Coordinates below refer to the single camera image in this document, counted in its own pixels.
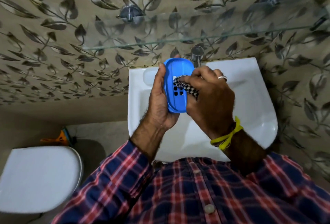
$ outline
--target plaid shirt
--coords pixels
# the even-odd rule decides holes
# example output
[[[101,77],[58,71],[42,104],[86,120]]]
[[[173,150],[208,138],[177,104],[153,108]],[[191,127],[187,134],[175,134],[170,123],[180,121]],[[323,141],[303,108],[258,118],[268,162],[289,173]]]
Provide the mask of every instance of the plaid shirt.
[[[247,177],[208,158],[180,159],[154,171],[127,141],[52,224],[314,222],[330,223],[330,195],[287,156],[271,153]]]

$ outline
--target faucet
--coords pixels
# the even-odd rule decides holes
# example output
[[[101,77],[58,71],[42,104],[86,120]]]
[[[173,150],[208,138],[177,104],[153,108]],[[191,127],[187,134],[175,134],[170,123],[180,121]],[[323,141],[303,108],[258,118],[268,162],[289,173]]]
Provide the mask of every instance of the faucet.
[[[204,49],[201,46],[195,45],[191,49],[191,60],[194,62],[194,67],[201,67],[201,60],[204,55]]]

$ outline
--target sink basin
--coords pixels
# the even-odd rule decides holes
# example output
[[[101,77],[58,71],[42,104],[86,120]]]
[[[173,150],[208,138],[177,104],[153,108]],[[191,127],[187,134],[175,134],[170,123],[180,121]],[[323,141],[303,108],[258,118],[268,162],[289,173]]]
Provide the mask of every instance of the sink basin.
[[[233,116],[238,116],[244,130],[263,148],[274,141],[277,119],[255,58],[208,62],[211,69],[220,69],[228,77],[235,92]],[[130,136],[138,127],[148,108],[148,100],[158,67],[129,70],[128,131]],[[229,161],[186,113],[180,114],[176,125],[166,132],[156,160],[172,162],[184,157],[209,157]]]

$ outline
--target silver ring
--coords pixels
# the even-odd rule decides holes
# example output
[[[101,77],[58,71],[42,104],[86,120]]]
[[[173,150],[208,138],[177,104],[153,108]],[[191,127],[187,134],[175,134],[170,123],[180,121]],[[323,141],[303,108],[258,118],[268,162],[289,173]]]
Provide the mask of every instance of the silver ring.
[[[228,78],[226,76],[219,76],[218,79],[224,78],[226,81],[228,80]]]

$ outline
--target right hand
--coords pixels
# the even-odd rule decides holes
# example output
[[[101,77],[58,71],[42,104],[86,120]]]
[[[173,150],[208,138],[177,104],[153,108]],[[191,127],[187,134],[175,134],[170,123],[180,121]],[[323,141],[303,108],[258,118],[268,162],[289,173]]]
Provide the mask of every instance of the right hand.
[[[196,68],[191,76],[180,78],[199,91],[197,100],[187,93],[186,110],[210,139],[229,134],[234,122],[235,94],[219,76],[223,76],[220,70],[203,66]]]

